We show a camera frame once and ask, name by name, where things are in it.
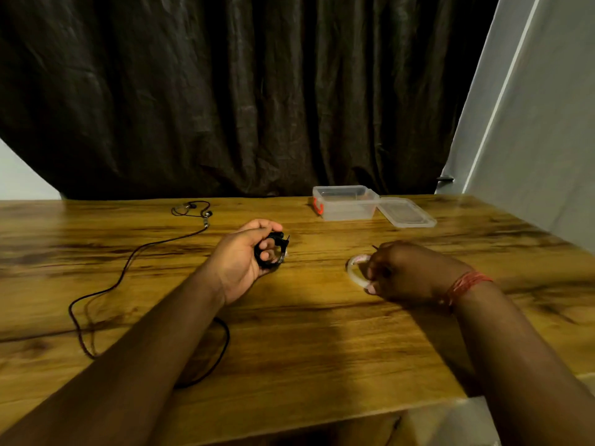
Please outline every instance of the black cable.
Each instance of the black cable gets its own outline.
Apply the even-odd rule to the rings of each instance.
[[[206,203],[206,207],[201,210],[201,215],[200,216],[188,214],[188,212],[190,211],[190,209],[196,208],[196,203]],[[171,209],[171,214],[173,214],[174,216],[202,217],[203,219],[207,219],[210,216],[209,213],[207,213],[205,215],[205,212],[211,207],[211,204],[209,202],[205,201],[205,200],[192,200],[191,202],[187,202],[183,206],[186,209],[186,212],[185,213],[180,213],[177,210],[178,207],[173,207]],[[87,346],[85,345],[85,340],[83,339],[83,330],[81,329],[81,326],[78,323],[78,321],[76,319],[76,316],[73,313],[73,307],[74,307],[74,305],[77,304],[78,302],[80,302],[81,300],[88,299],[89,297],[93,297],[93,296],[96,296],[96,295],[103,295],[103,294],[106,294],[106,293],[110,292],[111,290],[115,290],[115,288],[117,288],[122,283],[122,280],[124,279],[124,275],[126,274],[126,271],[128,270],[128,268],[130,267],[130,263],[132,262],[132,258],[134,258],[134,256],[138,252],[140,252],[141,250],[143,250],[144,248],[151,247],[151,246],[157,246],[159,244],[169,243],[171,241],[177,241],[178,239],[190,238],[192,236],[196,236],[197,234],[204,232],[207,228],[209,228],[209,225],[208,224],[205,224],[205,227],[202,228],[199,231],[188,233],[187,235],[182,235],[182,236],[178,236],[178,237],[171,238],[171,239],[163,239],[161,241],[154,241],[152,243],[146,243],[146,244],[143,244],[143,245],[135,248],[132,251],[132,253],[130,254],[130,256],[128,257],[128,260],[126,260],[126,264],[124,265],[124,268],[122,269],[122,272],[120,274],[120,277],[118,278],[118,281],[115,284],[111,285],[109,288],[107,288],[105,290],[97,291],[97,292],[93,292],[91,294],[87,294],[87,295],[81,296],[78,299],[75,299],[75,300],[73,300],[70,303],[70,305],[68,306],[68,315],[70,316],[70,319],[72,319],[72,322],[74,324],[74,328],[76,330],[77,337],[78,337],[78,343],[79,343],[81,349],[83,350],[83,352],[85,353],[85,355],[88,358],[90,358],[91,360],[95,360],[95,359],[97,359],[99,357],[99,355],[95,355],[89,349],[87,349]],[[178,388],[180,388],[180,389],[181,388],[188,388],[188,387],[191,387],[192,385],[196,385],[197,383],[202,382],[205,378],[207,378],[209,375],[211,375],[211,373],[215,370],[215,368],[217,367],[217,365],[219,365],[219,362],[223,358],[223,354],[225,353],[225,351],[227,349],[227,345],[229,345],[229,340],[231,338],[231,334],[230,334],[230,331],[229,331],[229,327],[227,327],[227,324],[222,319],[220,319],[219,317],[216,317],[214,319],[214,321],[217,322],[219,325],[221,325],[224,328],[225,332],[226,332],[226,342],[225,342],[225,345],[223,346],[223,349],[221,350],[221,353],[219,355],[219,358],[217,359],[217,361],[215,362],[215,364],[211,368],[209,368],[201,377],[199,377],[199,378],[197,378],[195,380],[192,380],[192,381],[190,381],[188,383],[179,383],[179,384],[176,384],[176,386],[175,386],[176,389],[178,389]]]

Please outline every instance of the white ring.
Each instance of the white ring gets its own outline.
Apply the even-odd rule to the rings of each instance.
[[[349,262],[347,262],[347,274],[349,278],[351,278],[353,282],[357,283],[362,288],[365,288],[369,285],[369,280],[364,280],[363,278],[355,275],[353,272],[353,267],[361,263],[367,263],[370,258],[370,255],[355,255],[353,258],[351,258],[351,260],[349,260]]]

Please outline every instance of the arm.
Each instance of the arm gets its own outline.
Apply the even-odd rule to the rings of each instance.
[[[383,244],[368,265],[368,291],[439,300],[469,270],[424,247]],[[475,285],[455,316],[504,444],[595,444],[595,398],[495,284]]]
[[[257,219],[212,256],[81,374],[0,436],[5,446],[141,445],[205,330],[265,273],[253,247],[273,258],[276,222]]]

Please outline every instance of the red thread bracelet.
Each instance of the red thread bracelet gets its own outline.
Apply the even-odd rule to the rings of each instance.
[[[444,300],[448,305],[452,306],[456,304],[459,299],[469,291],[473,286],[480,282],[493,282],[486,274],[477,272],[476,270],[470,270],[466,272],[459,279],[453,283],[450,289],[444,294]]]

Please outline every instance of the dark fabric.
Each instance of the dark fabric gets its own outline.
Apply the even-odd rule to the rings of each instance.
[[[497,0],[0,0],[0,137],[72,199],[432,193]]]

